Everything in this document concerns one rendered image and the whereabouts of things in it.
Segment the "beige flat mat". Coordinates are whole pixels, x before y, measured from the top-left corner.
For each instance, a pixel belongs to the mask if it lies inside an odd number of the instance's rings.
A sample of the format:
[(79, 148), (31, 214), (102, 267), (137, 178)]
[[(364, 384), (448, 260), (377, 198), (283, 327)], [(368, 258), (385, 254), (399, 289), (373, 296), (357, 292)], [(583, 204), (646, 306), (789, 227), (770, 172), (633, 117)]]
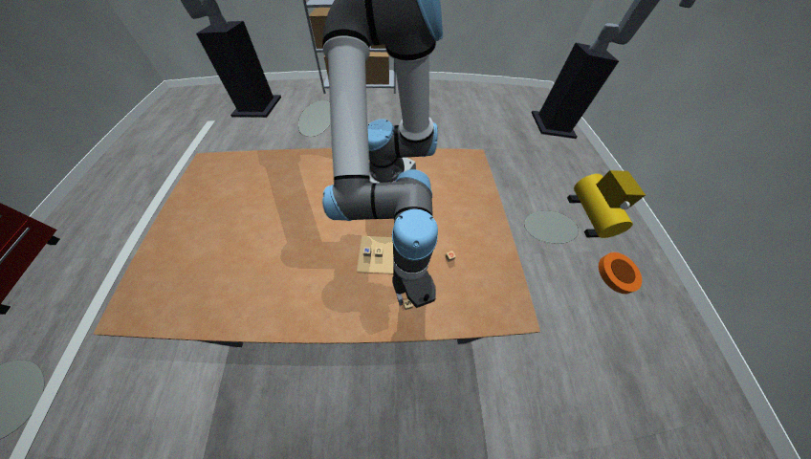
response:
[[(371, 256), (363, 256), (363, 247), (371, 247)], [(375, 256), (375, 248), (383, 248), (383, 257)], [(357, 272), (393, 273), (392, 237), (362, 236)]]

